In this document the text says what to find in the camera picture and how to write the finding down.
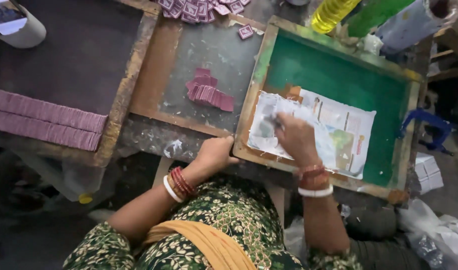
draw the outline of white bangle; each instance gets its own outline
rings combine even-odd
[[[332,194],[334,192],[334,187],[332,184],[330,184],[328,188],[322,190],[307,190],[299,187],[298,192],[304,197],[321,198]]]
[[[174,198],[174,200],[176,200],[178,203],[182,202],[182,199],[177,197],[176,193],[169,186],[169,182],[167,181],[167,175],[164,176],[164,186],[166,187],[167,192],[171,195],[171,197]]]

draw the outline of woman's left hand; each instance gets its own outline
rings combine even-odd
[[[186,180],[191,185],[199,185],[228,165],[238,163],[238,158],[229,156],[232,144],[232,136],[205,140],[196,159],[183,170]]]

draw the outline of green bottle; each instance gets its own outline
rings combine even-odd
[[[371,28],[383,24],[412,2],[414,0],[370,0],[359,13],[347,20],[349,36],[366,36]]]

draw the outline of woman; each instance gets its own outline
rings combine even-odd
[[[314,129],[287,114],[278,118],[284,129],[277,129],[276,136],[300,168],[310,269],[361,269],[349,253],[349,238],[315,149]],[[285,250],[279,217],[267,191],[252,181],[211,177],[239,161],[229,156],[233,142],[231,136],[206,140],[189,166],[172,171],[165,184],[132,200],[91,230],[69,255],[64,269],[302,269],[299,258]],[[197,195],[188,199],[192,187]],[[133,247],[144,240],[135,260]],[[203,247],[202,242],[213,246]],[[222,247],[234,243],[236,248]],[[215,258],[212,252],[220,247],[224,250]],[[250,263],[220,266],[231,259],[234,264]]]

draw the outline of newspaper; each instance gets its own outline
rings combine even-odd
[[[262,91],[249,131],[248,146],[292,159],[278,144],[274,126],[268,121],[268,117],[277,112],[285,112],[314,127],[317,153],[327,168],[362,179],[376,111],[366,112],[304,89],[299,96],[301,103]]]

